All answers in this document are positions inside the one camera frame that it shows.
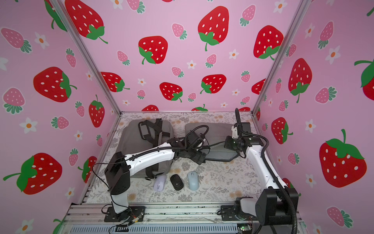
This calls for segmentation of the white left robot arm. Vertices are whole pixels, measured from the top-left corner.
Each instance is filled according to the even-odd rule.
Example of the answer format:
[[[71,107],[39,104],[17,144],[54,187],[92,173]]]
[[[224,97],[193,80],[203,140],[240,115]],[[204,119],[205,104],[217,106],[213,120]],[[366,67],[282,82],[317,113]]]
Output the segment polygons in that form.
[[[189,158],[201,164],[205,160],[205,154],[199,150],[205,141],[201,136],[192,139],[172,138],[143,152],[127,155],[116,153],[105,169],[114,212],[120,214],[129,209],[127,190],[131,185],[131,176],[155,164],[178,158]]]

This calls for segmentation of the grey laptop sleeve bag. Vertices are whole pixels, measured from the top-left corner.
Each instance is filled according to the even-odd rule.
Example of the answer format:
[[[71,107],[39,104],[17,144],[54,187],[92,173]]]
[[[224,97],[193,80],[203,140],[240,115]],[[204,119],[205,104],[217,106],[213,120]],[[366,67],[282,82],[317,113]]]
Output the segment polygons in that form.
[[[205,135],[207,143],[200,150],[206,154],[205,161],[230,162],[239,156],[236,151],[224,147],[227,136],[232,136],[232,124],[188,123],[185,125],[186,134],[201,125],[209,127],[209,131]]]

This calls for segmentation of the light blue computer mouse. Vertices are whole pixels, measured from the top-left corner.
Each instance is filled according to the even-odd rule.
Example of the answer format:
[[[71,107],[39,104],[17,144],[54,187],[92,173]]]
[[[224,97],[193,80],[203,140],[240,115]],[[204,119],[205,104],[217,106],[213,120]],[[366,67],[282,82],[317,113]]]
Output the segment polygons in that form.
[[[199,189],[199,176],[195,171],[188,173],[189,188],[192,191],[197,191]]]

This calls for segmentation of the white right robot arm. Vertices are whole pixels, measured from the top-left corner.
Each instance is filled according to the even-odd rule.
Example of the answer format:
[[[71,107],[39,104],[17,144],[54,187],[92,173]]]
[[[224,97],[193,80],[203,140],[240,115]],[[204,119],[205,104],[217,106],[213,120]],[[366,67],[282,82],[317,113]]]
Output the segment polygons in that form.
[[[257,199],[252,197],[237,199],[232,212],[238,218],[252,215],[262,226],[292,225],[292,232],[295,233],[298,226],[299,194],[296,189],[287,186],[277,174],[266,154],[268,146],[268,139],[256,134],[239,138],[227,136],[224,147],[245,153],[262,187],[262,192]]]

